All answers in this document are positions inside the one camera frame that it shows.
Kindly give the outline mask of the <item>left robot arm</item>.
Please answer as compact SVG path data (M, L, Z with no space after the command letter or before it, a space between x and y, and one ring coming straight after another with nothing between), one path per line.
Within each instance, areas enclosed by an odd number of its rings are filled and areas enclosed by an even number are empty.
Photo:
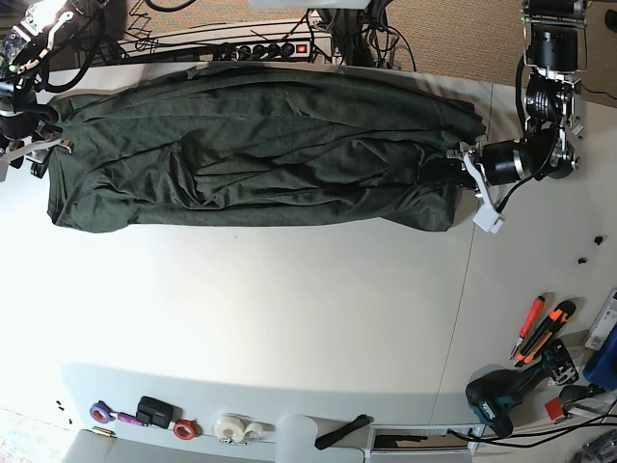
M587 12L585 1L524 1L523 55L515 76L522 137L461 146L429 162L420 173L423 183L474 191L480 206L473 221L485 232L498 232L502 213L518 188L532 180L567 177L579 166L576 140L583 122L577 111L580 75L588 61ZM495 201L491 190L501 185L510 191Z

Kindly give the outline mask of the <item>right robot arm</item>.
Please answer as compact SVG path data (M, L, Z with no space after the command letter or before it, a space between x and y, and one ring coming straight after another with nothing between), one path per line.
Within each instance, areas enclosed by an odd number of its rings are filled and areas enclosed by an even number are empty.
M56 147L71 150L58 126L60 116L38 94L73 89L92 66L106 32L105 1L36 1L1 41L1 179L25 160L43 177ZM49 82L54 57L94 28L81 68L66 84Z

